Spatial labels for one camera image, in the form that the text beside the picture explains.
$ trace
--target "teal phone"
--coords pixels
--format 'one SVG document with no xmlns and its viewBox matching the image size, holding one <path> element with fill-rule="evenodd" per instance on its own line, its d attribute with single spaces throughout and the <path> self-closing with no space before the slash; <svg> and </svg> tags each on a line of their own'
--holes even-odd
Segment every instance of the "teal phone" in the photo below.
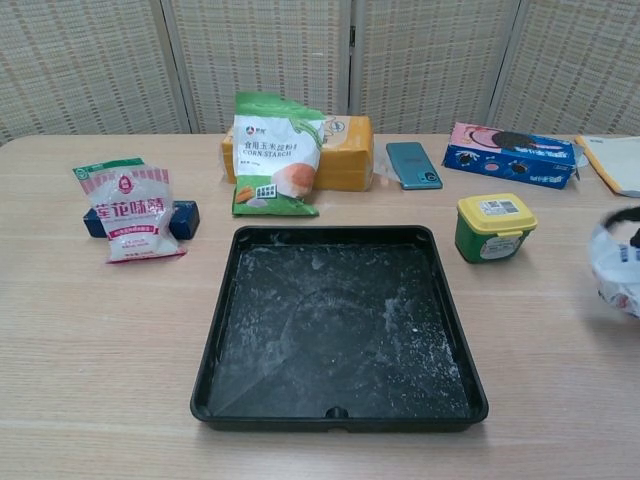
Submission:
<svg viewBox="0 0 640 480">
<path fill-rule="evenodd" d="M 418 142 L 387 143 L 393 169 L 405 190 L 442 188 L 442 180 Z"/>
</svg>

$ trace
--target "green and white bag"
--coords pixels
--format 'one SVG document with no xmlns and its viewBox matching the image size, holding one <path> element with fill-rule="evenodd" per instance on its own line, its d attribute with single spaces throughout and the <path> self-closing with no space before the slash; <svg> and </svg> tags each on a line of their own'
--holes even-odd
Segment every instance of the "green and white bag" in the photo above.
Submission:
<svg viewBox="0 0 640 480">
<path fill-rule="evenodd" d="M 302 201 L 324 138 L 324 115 L 271 93 L 238 93 L 233 122 L 234 215 L 317 215 Z"/>
</svg>

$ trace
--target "wood grain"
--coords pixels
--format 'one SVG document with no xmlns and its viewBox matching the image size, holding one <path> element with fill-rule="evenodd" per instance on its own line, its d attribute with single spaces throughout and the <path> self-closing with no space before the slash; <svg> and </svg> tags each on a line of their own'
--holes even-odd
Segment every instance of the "wood grain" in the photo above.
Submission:
<svg viewBox="0 0 640 480">
<path fill-rule="evenodd" d="M 582 171 L 562 191 L 437 167 L 444 189 L 316 192 L 313 219 L 232 218 L 218 135 L 36 136 L 0 149 L 0 478 L 637 478 L 640 324 L 604 305 L 586 245 L 633 202 Z M 419 140 L 439 164 L 447 136 Z M 181 259 L 106 265 L 71 168 L 140 155 L 202 224 Z M 539 219 L 506 263 L 469 265 L 456 202 L 514 192 Z M 189 397 L 233 232 L 421 224 L 436 236 L 490 402 L 462 434 L 215 432 Z"/>
</svg>

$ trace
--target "navy blue package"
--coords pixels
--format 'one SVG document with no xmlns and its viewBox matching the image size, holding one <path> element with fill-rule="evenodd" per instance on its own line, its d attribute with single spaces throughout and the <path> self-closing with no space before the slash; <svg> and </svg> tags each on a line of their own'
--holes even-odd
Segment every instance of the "navy blue package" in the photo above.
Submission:
<svg viewBox="0 0 640 480">
<path fill-rule="evenodd" d="M 570 142 L 466 123 L 453 128 L 443 165 L 558 189 L 577 173 Z"/>
<path fill-rule="evenodd" d="M 94 238 L 107 238 L 102 222 L 96 211 L 90 209 L 83 218 L 89 235 Z M 191 240 L 200 225 L 200 212 L 193 200 L 175 200 L 169 230 L 176 240 Z"/>
</svg>

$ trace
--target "oreo box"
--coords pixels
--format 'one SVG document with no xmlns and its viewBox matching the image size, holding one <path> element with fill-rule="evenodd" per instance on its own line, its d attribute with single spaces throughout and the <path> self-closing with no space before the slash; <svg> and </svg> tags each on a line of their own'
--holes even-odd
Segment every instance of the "oreo box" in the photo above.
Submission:
<svg viewBox="0 0 640 480">
<path fill-rule="evenodd" d="M 455 124 L 443 165 L 551 188 L 577 173 L 570 142 L 466 123 Z"/>
</svg>

